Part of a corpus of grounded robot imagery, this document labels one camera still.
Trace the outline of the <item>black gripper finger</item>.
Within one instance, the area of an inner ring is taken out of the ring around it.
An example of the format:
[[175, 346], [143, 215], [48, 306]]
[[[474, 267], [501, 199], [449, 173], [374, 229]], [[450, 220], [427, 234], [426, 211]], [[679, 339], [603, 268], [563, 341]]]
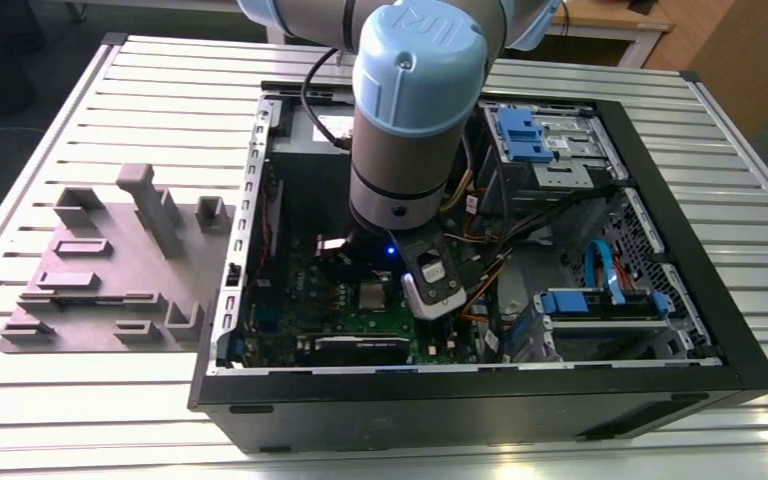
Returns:
[[321, 234], [315, 242], [315, 258], [327, 260], [338, 257], [346, 249], [349, 239]]

